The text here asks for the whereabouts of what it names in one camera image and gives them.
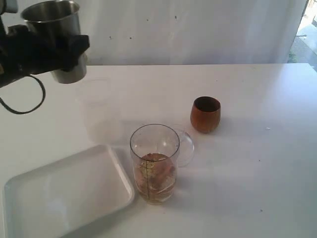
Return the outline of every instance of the glass rim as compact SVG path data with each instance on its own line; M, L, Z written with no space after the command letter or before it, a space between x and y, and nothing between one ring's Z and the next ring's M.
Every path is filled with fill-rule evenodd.
M173 156L177 153L177 151L179 150L179 147L180 147L179 136L178 136L177 132L176 132L173 128L169 127L168 125L159 124L159 123L152 123L152 124L143 125L143 126L139 127L138 129L136 129L136 130L132 133L132 135L131 135L131 137L130 137L130 149L131 149L131 151L133 152L133 154L136 155L136 156L137 156L139 159L141 159L141 160L149 161L149 162L155 162L155 161L143 159L142 157L140 157L139 155L137 155L137 154L134 152L134 150L133 150L133 148L132 148L132 145L131 145L131 140L132 140L132 137L134 136L134 134L135 134L138 130L140 130L141 128L144 128L144 127L149 126L149 125L161 125L161 126L165 126L165 127L169 128L169 129L171 129L171 130L175 133L175 135L177 136L177 139L178 139L178 146L177 146L176 151L175 151L171 156L167 156L167 158L165 158L165 159L163 159L163 160L160 160L160 161L164 161L164 160L167 160L167 159L170 159L171 157L173 157Z

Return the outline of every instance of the transparent cup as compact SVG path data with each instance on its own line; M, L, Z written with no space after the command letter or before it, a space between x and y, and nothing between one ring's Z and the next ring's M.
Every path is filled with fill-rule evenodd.
M112 90L107 79L85 81L77 88L87 135L98 144L112 144L122 137L120 111L113 103Z
M133 173L141 197L151 204L161 204L174 191L177 177L179 137L170 127L149 124L131 136Z

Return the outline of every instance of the cup rim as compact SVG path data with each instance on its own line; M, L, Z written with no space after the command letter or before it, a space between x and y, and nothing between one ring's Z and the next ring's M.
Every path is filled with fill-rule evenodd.
M131 140L132 140L132 137L134 136L134 134L135 134L138 130L140 130L141 128L144 128L144 127L149 126L149 125L162 125L162 126L165 126L165 127L169 128L169 129L171 129L171 130L175 133L175 135L176 135L177 138L178 138L178 145L177 145L176 151L175 151L171 156L168 156L167 158L165 158L165 159L163 159L163 160L160 160L160 161L164 161L164 160L167 160L167 159L173 157L173 156L178 152L179 147L180 147L179 136L178 136L178 134L176 133L176 131L175 131L173 128L171 128L171 127L169 127L169 126L167 126L167 125L164 125L164 124L159 124L159 123L152 123L152 124L143 125L143 126L139 127L138 129L136 129L136 130L132 133L132 135L131 135L131 137L130 137L130 149L131 149L131 151L133 152L133 154L136 155L139 159L141 159L141 160L143 160L143 161L153 162L153 161L151 161L151 160L145 160L145 159L143 159L142 157L140 157L139 155L137 155L137 154L134 152L134 150L133 150L133 148L132 148L132 144L131 144Z
M25 15L25 13L26 13L27 11L29 11L30 9L35 8L35 7L39 6L39 5L46 4L46 3L48 3L48 2L61 2L61 1L67 1L67 2L69 2L70 4L74 4L74 5L77 7L76 11L75 11L75 12L72 12L71 14L69 14L69 15L67 15L67 16L64 16L64 17L61 17L61 18L58 18L58 19L45 20L45 21L30 20L30 19L26 19L26 18L23 16L23 15ZM77 14L77 13L79 12L79 9L80 9L79 4L76 3L76 2L74 2L74 1L71 1L71 0L49 0L49 1L42 1L42 2L33 4L33 5L29 6L29 7L27 7L26 9L24 9L24 10L21 12L20 16L21 16L21 18L22 18L25 22L30 22L30 23L49 23L49 22L61 21L61 20L63 20L63 19L66 19L66 18L68 18L68 17L71 17L72 15Z
M211 111L211 112L208 112L208 111L201 110L199 107L197 107L197 101L198 101L198 100L201 100L201 99L203 99L203 98L205 98L205 99L212 99L213 102L217 103L216 110ZM202 112L202 113L207 113L207 114L216 113L217 111L219 111L219 110L221 109L221 103L220 103L220 101L219 101L218 99L213 98L213 97L210 97L210 96L201 96L201 97L196 98L196 99L194 100L193 106L194 106L197 110L199 110L200 112Z

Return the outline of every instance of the black cable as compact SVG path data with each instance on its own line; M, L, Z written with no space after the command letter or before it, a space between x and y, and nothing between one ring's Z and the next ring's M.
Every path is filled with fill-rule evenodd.
M27 75L26 77L34 78L34 79L38 82L38 84L40 85L41 90L42 90L42 95L43 95L43 96L42 96L42 100L41 100L41 102L40 102L35 108L33 108L33 109L29 110L29 111L26 111L26 112L19 112L19 111L16 111L16 110L12 109L11 107L9 107L9 106L3 101L3 99L0 97L0 104L1 104L2 106L4 106L5 109L7 109L9 112L11 112L11 113L13 113L13 114L22 115L22 114L31 113L31 112L35 111L37 108L39 108L39 107L42 105L42 103L44 102L44 100L45 100L46 91L45 91L45 87L44 87L43 83L42 83L38 78L36 78L36 77L34 77L34 76Z

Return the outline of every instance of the white curtain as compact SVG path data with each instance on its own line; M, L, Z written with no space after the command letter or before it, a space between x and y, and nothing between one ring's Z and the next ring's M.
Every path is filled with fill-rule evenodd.
M21 10L37 2L18 1ZM286 62L306 0L76 2L89 64L134 65Z

